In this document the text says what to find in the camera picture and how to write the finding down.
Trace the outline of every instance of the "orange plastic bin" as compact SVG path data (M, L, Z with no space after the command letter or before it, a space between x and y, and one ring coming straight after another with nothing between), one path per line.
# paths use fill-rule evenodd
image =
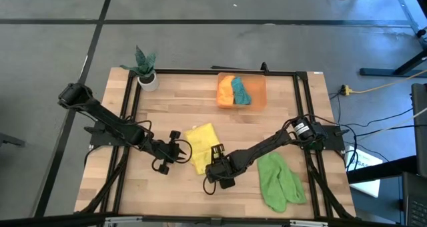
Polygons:
M240 74L240 73L219 73L218 74L218 86L220 82L226 77L232 75L234 77L240 77L242 79L242 83L245 86L246 92L251 96L251 104L250 105L221 105L218 102L219 91L217 89L217 105L220 108L228 108L228 109L250 109L261 111L267 105L267 90L266 90L266 77L264 75L258 74Z

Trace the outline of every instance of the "yellow cloth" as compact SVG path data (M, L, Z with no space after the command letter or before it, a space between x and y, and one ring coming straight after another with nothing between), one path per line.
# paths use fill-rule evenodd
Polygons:
M193 148L190 162L197 174L204 174L206 165L211 163L211 147L220 144L211 123L204 124L193 130L185 131L185 138Z
M234 94L232 81L234 79L233 75L225 76L218 84L218 105L220 106L232 106L234 102Z

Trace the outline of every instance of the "wooden table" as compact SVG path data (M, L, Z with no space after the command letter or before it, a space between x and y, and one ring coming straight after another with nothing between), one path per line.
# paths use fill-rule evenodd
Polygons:
M297 116L294 85L291 77L267 77L268 104L264 111L220 109L216 106L216 75L159 74L159 89L141 93L137 121L151 120L155 139L168 141L171 130L184 132L194 126L212 123L226 153L245 149L262 141ZM314 112L333 121L323 73L309 72ZM102 104L119 114L126 87L127 71L112 68ZM134 79L131 96L136 85ZM304 88L300 84L302 96ZM130 97L128 114L133 97ZM303 99L304 112L307 106ZM197 175L190 164L173 164L169 174L151 169L153 156L131 148L123 186L120 214L160 216L222 216L252 218L313 218L304 154L297 146L276 150L291 170L299 175L306 191L306 204L288 204L284 213L276 213L264 204L256 164L236 178L236 185L213 196L204 193L204 175ZM345 209L355 215L344 163L333 151L324 151L328 185ZM94 151L88 158L75 210L81 210L105 182L111 148ZM115 193L112 188L110 200ZM317 186L320 212L326 215L322 191ZM112 209L109 201L108 210Z

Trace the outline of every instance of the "concrete floor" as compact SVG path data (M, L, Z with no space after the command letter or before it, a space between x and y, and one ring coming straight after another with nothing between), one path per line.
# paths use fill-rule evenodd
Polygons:
M104 0L0 0L0 18L97 19ZM413 0L406 0L415 6ZM414 9L419 25L425 17ZM397 0L111 0L108 19L346 19L405 20ZM0 132L27 142L0 148L0 219L28 217L65 115L57 95L79 77L93 25L0 25ZM109 68L134 62L138 44L158 54L158 68L323 71L330 93L343 84L367 89L396 78L362 77L361 67L395 68L421 51L407 27L277 25L104 25L86 84L101 99ZM415 79L341 98L342 123L366 123L411 108ZM336 100L332 102L338 118ZM408 115L368 128L385 128ZM72 213L83 172L90 121L77 116L47 214ZM389 160L415 153L413 129L386 132L361 142ZM384 203L397 180L383 180ZM369 209L363 203L360 209Z

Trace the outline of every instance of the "potted plant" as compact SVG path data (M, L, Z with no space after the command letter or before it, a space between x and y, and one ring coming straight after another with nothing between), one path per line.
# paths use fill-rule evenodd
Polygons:
M147 57L141 51L141 49L136 46L135 53L137 67L128 67L120 65L120 67L126 70L134 71L138 76L138 83L145 91L154 91L159 87L159 80L154 71L154 62L155 54L150 53Z

